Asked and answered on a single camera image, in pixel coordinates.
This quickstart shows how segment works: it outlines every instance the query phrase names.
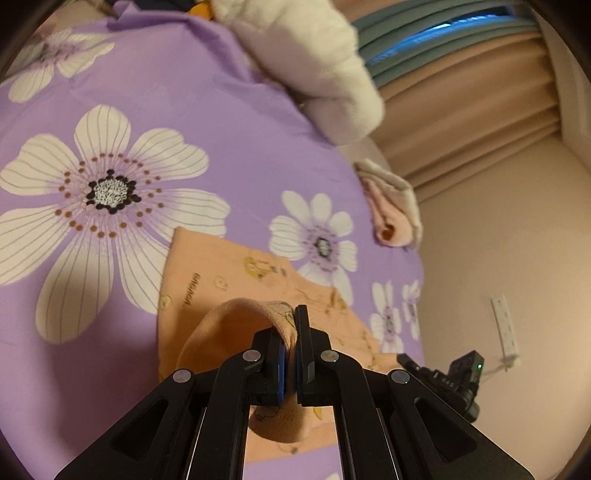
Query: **metal pivot screw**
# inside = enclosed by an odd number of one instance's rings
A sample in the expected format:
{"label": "metal pivot screw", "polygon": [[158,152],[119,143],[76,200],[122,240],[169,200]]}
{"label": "metal pivot screw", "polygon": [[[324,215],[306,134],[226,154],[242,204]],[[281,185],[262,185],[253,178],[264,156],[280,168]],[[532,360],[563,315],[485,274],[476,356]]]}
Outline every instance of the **metal pivot screw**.
{"label": "metal pivot screw", "polygon": [[242,354],[242,358],[247,362],[256,362],[261,357],[261,353],[258,350],[247,350]]}
{"label": "metal pivot screw", "polygon": [[177,370],[173,373],[173,380],[176,383],[185,383],[191,380],[191,372],[189,370]]}
{"label": "metal pivot screw", "polygon": [[404,370],[394,370],[391,376],[392,380],[396,383],[405,384],[410,381],[410,375]]}
{"label": "metal pivot screw", "polygon": [[339,359],[339,354],[334,350],[325,350],[320,354],[320,358],[325,362],[336,362]]}

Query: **folded towel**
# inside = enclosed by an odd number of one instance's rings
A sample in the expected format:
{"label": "folded towel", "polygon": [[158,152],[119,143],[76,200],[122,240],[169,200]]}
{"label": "folded towel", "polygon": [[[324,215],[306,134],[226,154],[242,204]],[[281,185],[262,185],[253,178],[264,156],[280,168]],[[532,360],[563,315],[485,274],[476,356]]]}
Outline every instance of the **folded towel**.
{"label": "folded towel", "polygon": [[413,227],[402,211],[384,196],[375,181],[362,180],[365,197],[374,218],[376,239],[388,247],[406,247],[413,242]]}
{"label": "folded towel", "polygon": [[[397,247],[407,239],[408,233],[405,222],[401,220],[396,210],[386,205],[386,202],[388,202],[407,218],[412,230],[412,240],[408,245],[418,249],[423,240],[423,224],[421,223],[417,198],[409,182],[385,170],[368,158],[356,162],[353,168],[355,168],[362,182],[364,180],[371,181],[370,183],[364,183],[363,186],[374,213],[374,227],[378,240],[384,245]],[[389,241],[383,238],[384,232],[386,237],[388,236],[388,225],[391,225],[394,229]]]}
{"label": "folded towel", "polygon": [[366,137],[384,101],[358,55],[357,30],[328,0],[212,0],[258,64],[303,95],[303,112],[334,145]]}

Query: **blue light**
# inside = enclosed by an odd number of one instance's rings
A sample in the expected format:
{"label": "blue light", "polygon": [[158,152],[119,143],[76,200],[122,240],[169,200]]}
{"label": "blue light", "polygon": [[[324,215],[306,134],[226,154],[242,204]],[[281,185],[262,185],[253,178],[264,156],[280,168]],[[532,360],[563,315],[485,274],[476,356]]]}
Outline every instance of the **blue light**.
{"label": "blue light", "polygon": [[450,22],[436,25],[435,27],[428,28],[427,30],[423,30],[417,34],[414,34],[404,40],[398,42],[396,45],[390,47],[388,50],[382,52],[381,54],[375,56],[372,59],[369,59],[367,64],[368,65],[375,65],[385,59],[398,55],[399,53],[408,50],[411,47],[416,47],[421,43],[425,43],[426,41],[433,40],[438,37],[442,37],[444,35],[448,35],[452,32],[458,30],[464,30],[465,28],[473,27],[476,25],[482,25],[486,23],[494,23],[500,21],[507,21],[507,20],[515,20],[515,17],[511,17],[509,15],[475,15],[474,17],[470,18],[463,18],[461,20],[452,20]]}

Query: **flower center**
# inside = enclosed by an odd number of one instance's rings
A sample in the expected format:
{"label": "flower center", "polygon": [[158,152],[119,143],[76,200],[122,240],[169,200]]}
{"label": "flower center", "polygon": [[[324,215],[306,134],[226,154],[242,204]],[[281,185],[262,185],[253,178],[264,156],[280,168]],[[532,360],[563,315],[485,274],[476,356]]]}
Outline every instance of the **flower center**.
{"label": "flower center", "polygon": [[323,238],[321,236],[318,237],[316,239],[316,242],[314,243],[314,246],[316,247],[316,249],[318,250],[318,254],[322,258],[330,258],[330,254],[332,253],[332,246],[326,238]]}
{"label": "flower center", "polygon": [[41,54],[39,60],[41,63],[55,63],[59,60],[66,60],[68,57],[74,55],[80,51],[80,47],[77,45],[64,43],[59,47],[52,47],[51,45],[44,43],[41,47]]}
{"label": "flower center", "polygon": [[392,309],[389,306],[386,306],[386,308],[384,309],[384,328],[386,330],[386,339],[387,340],[392,340],[392,338],[394,337],[394,335],[396,334],[396,331],[394,329],[394,319],[392,317]]}
{"label": "flower center", "polygon": [[417,306],[414,303],[408,304],[408,311],[410,312],[410,318],[412,321],[417,320]]}
{"label": "flower center", "polygon": [[119,175],[113,178],[114,170],[107,170],[107,176],[97,181],[91,181],[88,186],[92,189],[87,198],[87,205],[94,205],[97,210],[106,208],[111,215],[123,210],[133,202],[142,199],[134,193],[135,182]]}

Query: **bed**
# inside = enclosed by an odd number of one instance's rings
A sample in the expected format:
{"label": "bed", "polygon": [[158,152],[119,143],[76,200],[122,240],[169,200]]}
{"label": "bed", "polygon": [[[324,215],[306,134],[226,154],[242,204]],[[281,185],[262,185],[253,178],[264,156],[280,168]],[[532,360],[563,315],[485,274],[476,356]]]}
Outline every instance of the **bed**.
{"label": "bed", "polygon": [[[391,344],[423,362],[418,254],[375,242],[349,163],[224,28],[129,9],[56,38],[0,86],[0,430],[35,480],[157,385],[175,226],[290,258],[368,327],[396,311]],[[279,217],[333,225],[333,275],[274,239]],[[337,446],[245,466],[278,477],[340,478]]]}

